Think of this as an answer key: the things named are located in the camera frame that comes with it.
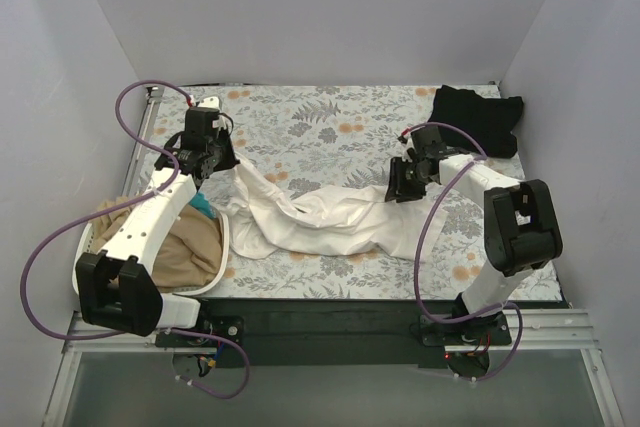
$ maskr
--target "teal cloth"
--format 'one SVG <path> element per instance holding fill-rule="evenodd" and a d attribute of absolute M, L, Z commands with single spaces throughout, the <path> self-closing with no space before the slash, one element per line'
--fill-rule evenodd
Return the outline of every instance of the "teal cloth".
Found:
<path fill-rule="evenodd" d="M 196 195 L 194 195 L 193 199 L 191 199 L 191 202 L 189 202 L 189 205 L 194 209 L 202 212 L 211 220 L 216 218 L 216 214 L 209 205 L 209 201 L 205 199 L 204 195 L 202 195 L 201 192 L 198 192 Z"/>

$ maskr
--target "floral tablecloth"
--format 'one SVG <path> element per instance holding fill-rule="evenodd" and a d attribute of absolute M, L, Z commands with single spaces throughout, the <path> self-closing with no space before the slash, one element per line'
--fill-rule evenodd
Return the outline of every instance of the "floral tablecloth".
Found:
<path fill-rule="evenodd" d="M 496 86 L 461 86 L 499 97 Z M 401 153 L 396 140 L 407 126 L 426 121 L 434 86 L 377 87 L 191 87 L 197 99 L 219 96 L 235 121 L 234 146 L 271 182 L 293 197 L 323 185 L 361 188 L 386 185 L 389 159 Z M 184 100 L 165 91 L 151 142 L 164 144 L 182 130 Z M 139 187 L 150 178 L 156 154 L 147 153 Z M 490 167 L 524 178 L 518 157 L 491 159 Z M 201 191 L 213 204 L 231 192 L 230 173 L 216 173 Z M 435 198 L 439 186 L 430 186 Z M 420 287 L 425 299 L 454 299 L 478 275 L 485 257 L 482 211 L 452 192 L 444 202 L 448 219 L 423 259 Z M 278 251 L 263 260 L 232 254 L 225 278 L 208 297 L 412 299 L 412 263 L 379 251 L 323 257 Z M 514 292 L 520 300 L 560 300 L 552 265 Z"/>

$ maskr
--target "tan fabric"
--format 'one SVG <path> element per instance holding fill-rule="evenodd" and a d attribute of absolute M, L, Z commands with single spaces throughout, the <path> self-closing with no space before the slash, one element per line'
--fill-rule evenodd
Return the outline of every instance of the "tan fabric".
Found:
<path fill-rule="evenodd" d="M 98 210 L 127 200 L 118 197 L 105 201 Z M 118 210 L 92 221 L 94 253 L 106 244 L 122 227 L 132 208 Z M 151 278 L 160 291 L 176 287 L 202 287 L 211 282 L 220 270 L 222 233 L 218 219 L 211 220 L 197 209 L 186 205 L 180 213 L 153 265 Z"/>

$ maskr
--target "black cloth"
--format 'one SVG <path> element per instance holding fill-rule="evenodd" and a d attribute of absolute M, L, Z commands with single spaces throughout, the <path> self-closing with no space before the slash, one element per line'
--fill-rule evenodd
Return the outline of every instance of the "black cloth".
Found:
<path fill-rule="evenodd" d="M 522 112 L 522 97 L 485 99 L 473 90 L 443 85 L 433 99 L 432 122 L 442 122 L 462 129 L 473 137 L 490 157 L 509 159 L 518 152 L 518 140 L 511 133 Z M 442 140 L 452 147 L 477 152 L 460 134 L 440 129 Z"/>

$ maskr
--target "laundry basket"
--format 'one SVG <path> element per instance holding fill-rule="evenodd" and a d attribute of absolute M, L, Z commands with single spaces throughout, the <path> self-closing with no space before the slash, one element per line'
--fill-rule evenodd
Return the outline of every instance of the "laundry basket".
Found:
<path fill-rule="evenodd" d="M 224 271 L 227 268 L 227 260 L 229 258 L 229 218 L 225 214 L 218 211 L 216 211 L 216 218 L 218 219 L 218 221 L 220 222 L 220 226 L 222 227 L 222 259 L 220 260 L 220 270 L 218 271 L 218 274 L 211 282 L 203 287 L 177 287 L 175 289 L 168 290 L 165 293 L 196 296 L 204 294 L 205 292 L 211 290 L 218 282 L 220 282 L 220 280 L 224 276 Z M 74 266 L 83 253 L 90 252 L 92 243 L 93 224 L 89 222 L 82 232 L 82 237 L 80 238 L 80 243 L 78 244 L 78 249 L 76 250 Z M 73 273 L 71 275 L 71 283 L 73 284 L 73 290 L 75 290 L 77 294 L 78 280 L 76 279 L 75 268 L 73 269 Z"/>

